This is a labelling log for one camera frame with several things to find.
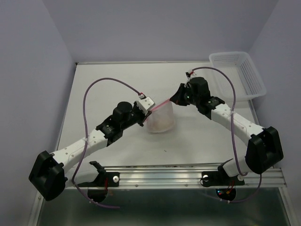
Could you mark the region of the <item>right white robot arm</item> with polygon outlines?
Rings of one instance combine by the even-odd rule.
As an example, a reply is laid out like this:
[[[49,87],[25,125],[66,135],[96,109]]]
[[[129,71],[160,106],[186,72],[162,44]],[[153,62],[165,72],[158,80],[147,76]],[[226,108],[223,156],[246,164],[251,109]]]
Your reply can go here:
[[[254,124],[234,112],[223,100],[210,94],[204,78],[180,84],[170,101],[180,106],[196,106],[199,113],[228,129],[232,139],[238,137],[246,145],[245,156],[234,155],[219,166],[216,178],[220,183],[226,184],[239,174],[262,174],[283,159],[278,131]]]

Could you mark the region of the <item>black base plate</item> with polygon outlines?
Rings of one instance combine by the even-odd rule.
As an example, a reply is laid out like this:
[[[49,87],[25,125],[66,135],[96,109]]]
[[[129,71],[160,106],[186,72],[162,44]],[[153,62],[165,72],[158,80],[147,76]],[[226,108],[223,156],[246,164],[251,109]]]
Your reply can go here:
[[[202,177],[200,179],[200,184],[203,187],[211,187],[211,186],[228,186],[232,185],[234,182],[234,185],[237,186],[243,186],[245,185],[245,181],[243,179],[239,180],[238,176],[229,177],[225,170],[223,169],[223,166],[228,163],[230,160],[222,163],[218,166],[217,170],[215,171],[203,171]]]
[[[79,187],[118,187],[119,181],[119,172],[109,171],[97,161],[84,164],[84,168],[75,177]]]

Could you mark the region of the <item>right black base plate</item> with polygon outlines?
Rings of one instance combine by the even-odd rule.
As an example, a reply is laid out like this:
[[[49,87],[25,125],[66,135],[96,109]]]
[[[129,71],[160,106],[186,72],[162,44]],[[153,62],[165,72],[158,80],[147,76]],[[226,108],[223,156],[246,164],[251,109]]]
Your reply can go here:
[[[245,181],[243,179],[239,180],[238,176],[229,177],[225,170],[223,169],[223,166],[228,163],[230,160],[222,163],[218,166],[217,170],[215,171],[203,171],[202,177],[200,179],[200,184],[203,187],[211,187],[211,186],[228,186],[232,185],[234,182],[234,185],[237,186],[243,186],[245,185]]]

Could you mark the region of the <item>white plastic basket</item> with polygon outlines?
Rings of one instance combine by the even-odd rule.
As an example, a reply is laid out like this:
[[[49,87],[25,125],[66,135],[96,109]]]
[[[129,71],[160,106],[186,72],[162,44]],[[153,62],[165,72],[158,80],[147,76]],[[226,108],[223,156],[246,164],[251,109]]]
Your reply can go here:
[[[222,71],[231,80],[237,101],[248,101],[266,95],[266,87],[248,53],[213,53],[209,55],[209,61],[213,68]]]

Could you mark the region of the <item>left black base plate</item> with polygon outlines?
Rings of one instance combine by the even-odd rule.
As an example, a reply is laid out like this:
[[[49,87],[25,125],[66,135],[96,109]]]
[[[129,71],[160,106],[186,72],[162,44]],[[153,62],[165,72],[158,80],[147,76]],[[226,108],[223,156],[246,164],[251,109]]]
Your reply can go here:
[[[109,171],[97,161],[84,164],[84,168],[75,177],[79,187],[118,187],[119,181],[119,172]]]

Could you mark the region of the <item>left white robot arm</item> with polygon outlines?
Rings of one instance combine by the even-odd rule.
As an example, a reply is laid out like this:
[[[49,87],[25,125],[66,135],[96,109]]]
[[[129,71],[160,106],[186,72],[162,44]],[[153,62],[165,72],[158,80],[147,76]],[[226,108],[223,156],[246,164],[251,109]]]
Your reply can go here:
[[[46,201],[55,199],[66,187],[73,185],[72,179],[67,177],[73,166],[79,166],[85,157],[116,142],[127,128],[135,124],[143,126],[154,105],[149,97],[134,104],[118,103],[112,115],[86,137],[61,150],[41,152],[30,172],[29,181]]]

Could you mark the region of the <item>white mesh laundry bag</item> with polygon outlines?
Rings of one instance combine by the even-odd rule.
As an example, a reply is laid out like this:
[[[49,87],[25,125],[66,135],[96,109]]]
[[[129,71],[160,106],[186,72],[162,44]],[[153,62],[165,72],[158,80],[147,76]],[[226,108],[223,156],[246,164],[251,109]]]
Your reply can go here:
[[[145,122],[149,133],[167,132],[175,126],[173,104],[169,99],[156,105],[151,112]]]

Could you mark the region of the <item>aluminium mounting rail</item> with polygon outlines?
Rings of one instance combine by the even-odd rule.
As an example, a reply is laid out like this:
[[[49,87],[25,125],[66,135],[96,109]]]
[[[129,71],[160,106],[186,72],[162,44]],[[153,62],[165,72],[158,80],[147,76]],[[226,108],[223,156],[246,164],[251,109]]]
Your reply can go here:
[[[205,189],[205,188],[227,188],[231,182],[225,185],[204,187],[201,179],[204,172],[217,170],[217,165],[180,165],[180,166],[133,166],[133,167],[104,167],[108,172],[119,173],[119,186],[110,189],[132,190],[132,189]],[[73,187],[71,178],[75,167],[72,167],[65,177],[66,188]],[[84,164],[76,174],[77,184],[92,182],[96,179],[98,172],[92,165]],[[244,185],[238,185],[238,179],[234,188],[256,188],[260,176],[248,173],[244,177]],[[271,168],[263,173],[260,188],[282,188],[286,187],[286,181],[281,169]]]

